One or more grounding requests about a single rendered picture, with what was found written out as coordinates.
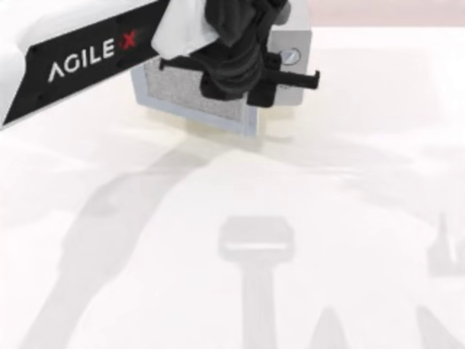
white tabletop surface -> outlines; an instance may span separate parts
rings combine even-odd
[[[1,132],[0,348],[465,348],[465,31],[317,29],[312,68],[255,141],[128,73]]]

robotic arm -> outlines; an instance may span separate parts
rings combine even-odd
[[[0,128],[158,55],[161,69],[203,72],[215,100],[268,108],[279,84],[316,89],[318,72],[280,72],[267,51],[288,12],[287,0],[0,0]]]

red x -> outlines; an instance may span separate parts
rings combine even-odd
[[[123,41],[120,41],[119,45],[123,50],[127,50],[131,47],[136,47],[136,31],[135,29],[131,33],[123,34]]]

agilex logo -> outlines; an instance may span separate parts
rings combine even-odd
[[[65,78],[67,75],[78,73],[82,69],[109,60],[115,56],[117,47],[123,51],[135,48],[137,46],[136,35],[137,32],[132,30],[128,33],[123,33],[119,39],[111,38],[104,40],[101,45],[90,46],[82,49],[80,52],[68,55],[62,62],[53,62],[49,74],[49,84],[58,78]]]

metal screw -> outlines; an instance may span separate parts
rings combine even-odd
[[[280,55],[283,65],[296,65],[302,58],[298,49],[284,49],[280,52]]]

